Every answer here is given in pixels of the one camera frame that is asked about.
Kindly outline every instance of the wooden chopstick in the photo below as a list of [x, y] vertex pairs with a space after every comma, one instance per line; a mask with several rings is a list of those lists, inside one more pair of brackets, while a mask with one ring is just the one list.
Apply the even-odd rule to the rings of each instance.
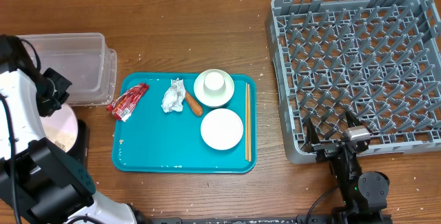
[[248, 160], [248, 83], [245, 84], [245, 160]]
[[247, 95], [248, 95], [248, 101], [247, 101], [247, 118], [248, 118], [248, 126], [247, 126], [247, 132], [248, 132], [248, 161], [251, 162], [251, 96], [249, 94], [249, 84], [247, 84]]

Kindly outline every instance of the wooden table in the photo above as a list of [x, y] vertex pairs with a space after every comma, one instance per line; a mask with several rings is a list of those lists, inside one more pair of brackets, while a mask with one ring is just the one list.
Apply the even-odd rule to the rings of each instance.
[[[264, 217], [306, 214], [335, 185], [327, 164], [294, 165], [283, 150], [275, 74], [264, 20], [271, 0], [0, 0], [7, 34], [100, 32], [118, 53], [118, 88], [132, 72], [220, 68], [252, 77], [258, 89], [258, 162], [245, 175], [124, 173], [112, 164], [115, 120], [104, 107], [75, 108], [90, 127], [88, 170], [97, 189], [147, 216]], [[435, 0], [441, 7], [441, 0]], [[390, 179], [395, 223], [439, 223], [440, 153], [361, 158]], [[315, 213], [341, 205], [339, 193]], [[0, 222], [14, 223], [0, 203]]]

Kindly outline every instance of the teal tray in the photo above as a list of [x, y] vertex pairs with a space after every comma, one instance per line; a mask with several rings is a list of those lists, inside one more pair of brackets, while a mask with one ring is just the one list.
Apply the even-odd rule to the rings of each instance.
[[245, 84], [249, 84], [251, 162], [245, 160], [245, 134], [237, 146], [226, 151], [214, 150], [202, 140], [201, 122], [213, 109], [203, 105], [204, 115], [197, 117], [184, 101], [182, 112], [164, 113], [161, 104], [171, 79], [184, 79], [185, 89], [194, 96], [197, 76], [193, 73], [137, 72], [125, 78], [121, 94], [138, 83], [146, 83], [150, 89], [127, 122], [116, 122], [112, 150], [116, 168], [125, 172], [242, 174], [254, 167], [257, 161], [256, 84], [250, 77], [232, 75], [234, 95], [223, 107], [235, 111], [245, 125]]

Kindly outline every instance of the crumpled napkin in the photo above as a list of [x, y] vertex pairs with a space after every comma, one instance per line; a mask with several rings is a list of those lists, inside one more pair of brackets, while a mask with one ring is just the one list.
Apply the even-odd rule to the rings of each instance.
[[184, 98], [184, 80], [177, 78], [176, 80], [172, 80], [172, 86], [165, 92], [161, 107], [165, 113], [171, 111], [181, 112], [183, 110], [182, 101]]

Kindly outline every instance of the round white plate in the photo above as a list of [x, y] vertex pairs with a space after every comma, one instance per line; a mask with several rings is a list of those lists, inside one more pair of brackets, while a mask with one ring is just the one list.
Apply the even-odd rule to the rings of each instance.
[[[204, 90], [204, 79], [210, 72], [220, 73], [225, 81], [225, 92], [220, 96], [210, 96]], [[225, 105], [232, 97], [234, 93], [234, 81], [231, 76], [219, 69], [206, 70], [198, 75], [194, 81], [194, 95], [203, 104], [211, 108], [217, 108]]]
[[55, 111], [52, 116], [40, 117], [40, 120], [46, 138], [64, 152], [69, 152], [78, 136], [78, 122], [74, 110], [64, 103], [61, 105], [61, 109]]
[[201, 124], [202, 139], [216, 150], [228, 150], [242, 139], [243, 123], [233, 111], [221, 108], [208, 113]]

